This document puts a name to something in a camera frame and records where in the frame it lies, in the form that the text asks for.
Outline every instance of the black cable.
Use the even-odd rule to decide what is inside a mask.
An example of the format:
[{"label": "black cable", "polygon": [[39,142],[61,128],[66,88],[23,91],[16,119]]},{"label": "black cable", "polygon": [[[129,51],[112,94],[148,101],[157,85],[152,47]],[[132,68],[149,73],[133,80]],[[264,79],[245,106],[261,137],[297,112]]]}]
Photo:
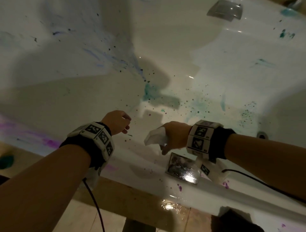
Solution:
[{"label": "black cable", "polygon": [[84,184],[85,184],[85,186],[86,186],[86,188],[87,188],[87,190],[88,190],[88,192],[89,192],[89,194],[90,194],[90,196],[91,196],[91,198],[92,198],[92,200],[93,200],[93,202],[94,202],[94,204],[95,204],[95,206],[97,208],[97,211],[98,211],[98,214],[99,214],[99,217],[100,217],[100,221],[101,221],[101,225],[102,225],[102,229],[103,229],[103,232],[105,232],[104,224],[103,224],[103,220],[102,220],[102,216],[101,216],[101,212],[100,212],[99,206],[98,206],[98,204],[97,204],[97,202],[95,200],[94,195],[92,194],[90,188],[88,187],[88,185],[86,183],[86,177],[82,181],[84,182]]},{"label": "black cable", "polygon": [[285,192],[285,191],[283,191],[283,190],[280,190],[280,189],[278,189],[278,188],[276,188],[276,187],[273,187],[273,186],[271,186],[271,185],[268,185],[268,184],[266,184],[265,182],[262,182],[262,181],[260,181],[260,180],[258,180],[258,179],[256,179],[256,178],[254,178],[254,177],[252,177],[252,176],[249,176],[249,175],[247,175],[247,174],[245,174],[245,173],[243,173],[243,172],[240,172],[240,171],[237,171],[237,170],[234,170],[234,169],[224,169],[224,170],[222,170],[223,173],[224,173],[224,172],[227,172],[227,171],[240,173],[240,174],[242,174],[242,175],[244,175],[244,176],[247,176],[247,177],[251,178],[252,180],[255,180],[255,181],[257,181],[257,182],[263,184],[264,186],[267,186],[267,187],[270,188],[270,189],[273,189],[274,191],[277,191],[277,192],[279,192],[279,193],[281,193],[281,194],[284,194],[284,195],[286,195],[286,196],[288,196],[288,197],[291,197],[292,199],[298,200],[298,201],[303,202],[303,203],[306,204],[306,200],[304,200],[304,199],[302,199],[302,198],[300,198],[300,197],[298,197],[298,196],[292,195],[292,194],[290,194],[290,193],[287,193],[287,192]]}]

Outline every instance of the bathtub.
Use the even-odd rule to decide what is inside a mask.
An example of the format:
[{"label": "bathtub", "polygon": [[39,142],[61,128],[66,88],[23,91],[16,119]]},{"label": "bathtub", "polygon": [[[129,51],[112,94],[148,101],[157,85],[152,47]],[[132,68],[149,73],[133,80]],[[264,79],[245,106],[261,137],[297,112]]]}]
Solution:
[{"label": "bathtub", "polygon": [[1,141],[45,156],[78,125],[124,110],[131,129],[114,136],[102,176],[213,215],[235,208],[265,231],[306,231],[306,208],[290,198],[236,173],[229,188],[182,182],[143,143],[168,121],[205,119],[306,147],[306,19],[236,1],[232,22],[206,16],[212,0],[1,3]]}]

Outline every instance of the tile grout line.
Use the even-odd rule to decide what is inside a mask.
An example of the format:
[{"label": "tile grout line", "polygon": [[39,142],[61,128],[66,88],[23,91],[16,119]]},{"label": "tile grout line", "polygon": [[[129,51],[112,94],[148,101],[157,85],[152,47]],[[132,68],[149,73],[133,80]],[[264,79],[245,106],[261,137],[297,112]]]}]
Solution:
[{"label": "tile grout line", "polygon": [[188,216],[187,216],[184,232],[186,232],[186,228],[187,228],[187,223],[188,223],[188,220],[189,220],[190,211],[191,211],[191,207],[189,208],[189,212],[188,212]]},{"label": "tile grout line", "polygon": [[95,215],[94,221],[92,222],[92,225],[91,225],[91,227],[90,227],[89,232],[91,232],[91,230],[92,230],[92,227],[93,227],[93,225],[94,225],[94,222],[95,222],[95,219],[96,219],[97,215],[98,215],[98,212],[96,212],[96,215]]}]

